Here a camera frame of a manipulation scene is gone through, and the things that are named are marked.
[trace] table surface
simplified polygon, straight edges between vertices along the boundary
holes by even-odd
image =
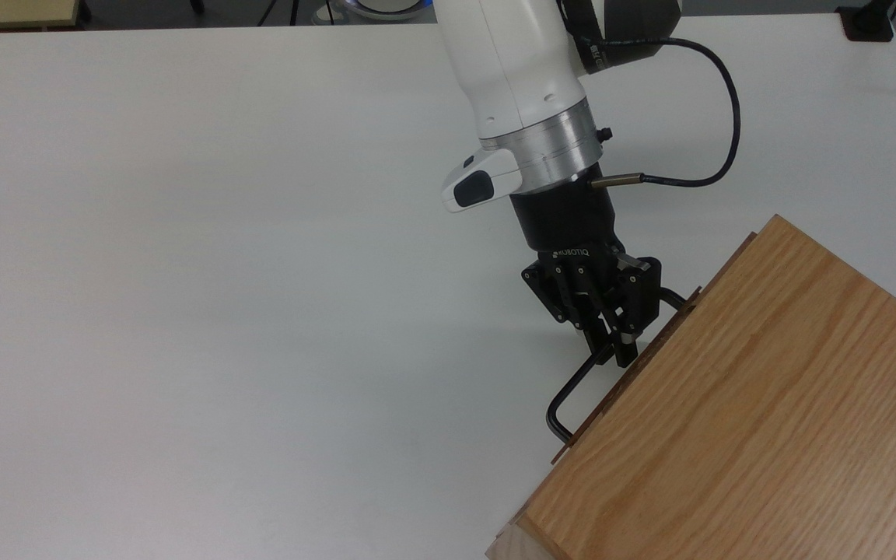
[[[74,25],[78,0],[0,0],[0,28]]]
[[[612,191],[629,251],[689,292],[779,213],[896,296],[896,41],[676,35],[743,145]],[[725,156],[696,54],[584,82],[608,173]],[[482,557],[586,345],[507,202],[442,209],[474,130],[433,26],[0,35],[0,558]]]

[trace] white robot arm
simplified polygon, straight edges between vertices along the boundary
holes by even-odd
[[[434,9],[482,145],[448,176],[441,198],[452,212],[511,199],[527,245],[537,251],[523,279],[555,321],[583,331],[590,358],[548,410],[552,432],[568,439],[555,417],[568,390],[612,357],[628,366],[660,300],[683,304],[661,287],[657,259],[625,252],[604,187],[643,181],[704,187],[719,180],[739,141],[735,86],[717,54],[668,38],[680,17],[677,0],[434,0]],[[701,52],[725,79],[735,117],[725,166],[704,180],[602,177],[600,145],[611,131],[597,130],[576,70],[599,72],[665,44]]]
[[[677,0],[437,0],[448,56],[483,145],[448,176],[445,206],[459,212],[540,191],[597,163],[600,139],[576,70],[597,72],[657,47],[575,44],[566,23],[601,39],[661,36],[675,27],[679,7]]]

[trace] black button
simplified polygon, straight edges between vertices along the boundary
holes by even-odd
[[[455,185],[455,202],[463,208],[490,198],[493,198],[493,180],[486,171],[476,171]]]

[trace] wooden panel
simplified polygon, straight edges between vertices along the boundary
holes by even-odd
[[[559,559],[896,558],[896,299],[776,217],[518,524]]]
[[[78,0],[0,0],[0,28],[74,25]]]

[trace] floor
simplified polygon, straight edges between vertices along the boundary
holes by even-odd
[[[205,0],[206,13],[192,13],[188,0],[88,0],[93,21],[86,29],[160,29],[255,26],[271,0]],[[831,12],[864,0],[686,0],[684,15],[796,14]],[[309,25],[323,0],[302,0],[296,25]],[[266,26],[288,25],[292,0],[277,0]]]

